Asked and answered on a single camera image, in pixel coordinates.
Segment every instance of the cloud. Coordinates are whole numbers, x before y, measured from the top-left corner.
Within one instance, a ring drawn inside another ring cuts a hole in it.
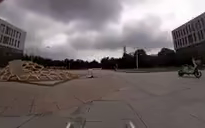
[[[172,47],[170,33],[161,31],[161,19],[147,16],[122,26],[121,32],[107,28],[99,33],[80,33],[70,36],[69,42],[76,49],[117,50],[123,46],[139,48]]]
[[[27,31],[25,52],[52,59],[120,56],[123,46],[172,47],[158,16],[121,24],[126,1],[6,0],[0,4],[0,16]]]
[[[101,28],[118,20],[122,0],[17,0],[17,6],[64,23]]]

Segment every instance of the building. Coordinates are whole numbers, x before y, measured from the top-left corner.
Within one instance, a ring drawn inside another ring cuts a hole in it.
[[[25,38],[26,32],[0,19],[0,65],[22,57]]]
[[[205,12],[174,29],[172,37],[178,55],[205,59]]]

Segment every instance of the sky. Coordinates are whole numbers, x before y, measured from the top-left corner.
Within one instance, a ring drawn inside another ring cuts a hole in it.
[[[205,0],[4,0],[0,18],[27,32],[27,54],[63,60],[173,49],[171,31],[205,12]]]

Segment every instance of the paved plaza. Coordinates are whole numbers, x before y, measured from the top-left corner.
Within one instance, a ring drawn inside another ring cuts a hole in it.
[[[73,71],[84,74],[87,71]],[[0,128],[205,128],[205,70],[200,79],[176,72],[94,71],[54,87],[0,82]]]

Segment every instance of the white building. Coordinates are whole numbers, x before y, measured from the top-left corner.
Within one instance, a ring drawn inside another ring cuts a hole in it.
[[[182,48],[205,42],[205,12],[172,31],[174,48]]]
[[[25,38],[26,32],[0,19],[0,62],[7,63],[5,61],[20,58]]]

